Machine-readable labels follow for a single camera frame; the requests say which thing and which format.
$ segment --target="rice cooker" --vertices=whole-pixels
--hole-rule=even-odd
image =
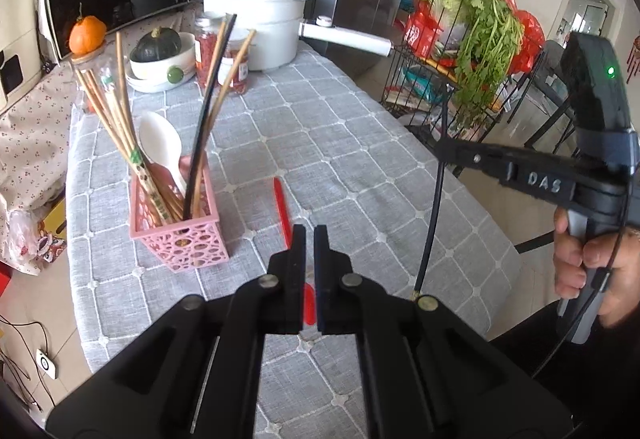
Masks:
[[[249,70],[262,71],[287,64],[296,57],[298,38],[312,38],[388,56],[391,41],[360,31],[336,28],[330,17],[304,20],[308,0],[204,0],[204,11],[214,16],[236,14],[236,26],[255,29]]]

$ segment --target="white power adapter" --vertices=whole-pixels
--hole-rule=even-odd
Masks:
[[[56,379],[58,377],[56,364],[40,349],[36,350],[36,363],[38,364],[38,367],[41,368],[51,379]]]

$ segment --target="floor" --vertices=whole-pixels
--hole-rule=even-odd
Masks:
[[[383,60],[360,77],[358,85],[374,98],[380,99],[389,64],[388,60]],[[499,124],[488,140],[492,143],[522,146],[546,118],[547,114],[540,106],[527,100],[513,122],[510,125],[505,122]],[[550,131],[537,148],[550,151],[559,136],[559,129]],[[562,154],[568,152],[568,147],[561,148]],[[465,170],[460,178],[512,242],[522,242],[552,229],[553,206],[506,190],[497,181],[476,171]],[[551,256],[550,245],[522,256],[522,272],[489,331],[490,338],[501,334],[554,299]],[[0,324],[0,329],[5,333],[0,338],[0,349],[28,375],[29,379],[22,377],[24,389],[42,407],[43,413],[33,412],[36,419],[42,422],[52,408],[45,387],[53,401],[58,403],[90,375],[73,313],[66,253],[40,276],[15,275],[0,297],[0,315],[12,323],[40,321],[46,329],[48,356],[56,364],[58,379],[50,379],[42,371],[41,377],[38,377],[31,353],[36,348],[44,350],[46,346],[39,326],[19,328],[27,349],[15,329]]]

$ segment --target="bolt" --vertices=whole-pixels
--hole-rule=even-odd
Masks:
[[[362,277],[357,273],[347,273],[342,277],[342,283],[346,287],[357,287],[362,283]]]
[[[187,311],[193,311],[194,309],[200,307],[203,303],[204,298],[199,294],[189,294],[180,301],[180,305],[182,306],[182,308],[186,309]]]
[[[262,275],[258,279],[258,283],[260,284],[260,287],[263,289],[276,287],[278,285],[278,282],[279,282],[278,277],[275,275],[270,275],[269,273],[267,273],[267,275]]]
[[[418,298],[418,307],[423,311],[435,311],[438,308],[438,301],[433,296],[421,296]]]

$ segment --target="pink basket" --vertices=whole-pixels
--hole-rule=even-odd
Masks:
[[[188,172],[189,163],[189,156],[180,159],[183,175]],[[177,191],[164,167],[152,164],[151,168],[155,175]],[[200,211],[205,214],[203,217],[155,228],[146,204],[145,192],[137,179],[131,181],[129,235],[132,239],[142,241],[174,273],[229,260],[220,233],[220,216],[206,160],[202,168],[201,188]]]

